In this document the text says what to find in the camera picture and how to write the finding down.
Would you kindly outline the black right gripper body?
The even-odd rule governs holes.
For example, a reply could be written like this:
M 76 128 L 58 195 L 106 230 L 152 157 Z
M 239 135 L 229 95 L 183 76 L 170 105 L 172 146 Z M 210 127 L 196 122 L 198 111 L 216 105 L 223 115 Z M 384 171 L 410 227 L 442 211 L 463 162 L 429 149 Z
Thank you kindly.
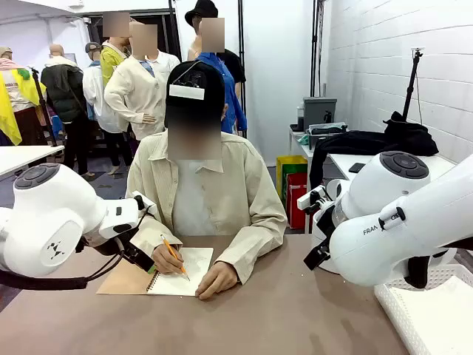
M 316 247 L 323 244 L 326 239 L 330 239 L 335 228 L 332 212 L 318 211 L 316 213 Z

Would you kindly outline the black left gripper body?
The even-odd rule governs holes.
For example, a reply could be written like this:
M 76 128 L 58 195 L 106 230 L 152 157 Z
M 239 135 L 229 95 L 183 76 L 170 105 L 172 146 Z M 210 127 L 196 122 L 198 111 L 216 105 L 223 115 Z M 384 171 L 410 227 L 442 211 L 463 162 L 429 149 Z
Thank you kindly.
M 113 237 L 111 239 L 84 238 L 86 246 L 93 248 L 102 255 L 111 256 L 120 254 L 126 247 L 128 240 L 125 237 Z

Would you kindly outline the person's right hand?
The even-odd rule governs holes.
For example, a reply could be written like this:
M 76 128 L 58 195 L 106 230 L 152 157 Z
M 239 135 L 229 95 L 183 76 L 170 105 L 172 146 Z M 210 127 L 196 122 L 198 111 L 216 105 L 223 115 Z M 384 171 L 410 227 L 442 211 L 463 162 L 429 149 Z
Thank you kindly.
M 169 251 L 165 244 L 160 244 L 154 249 L 152 259 L 161 274 L 182 274 L 183 257 L 173 246 Z

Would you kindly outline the person's left hand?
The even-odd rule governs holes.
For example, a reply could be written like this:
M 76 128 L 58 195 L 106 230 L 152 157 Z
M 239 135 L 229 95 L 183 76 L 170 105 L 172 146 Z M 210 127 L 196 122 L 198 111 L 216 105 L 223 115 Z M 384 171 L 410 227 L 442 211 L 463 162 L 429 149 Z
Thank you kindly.
M 234 287 L 238 276 L 234 267 L 228 263 L 218 261 L 212 265 L 195 291 L 200 300 L 208 300 L 221 291 Z

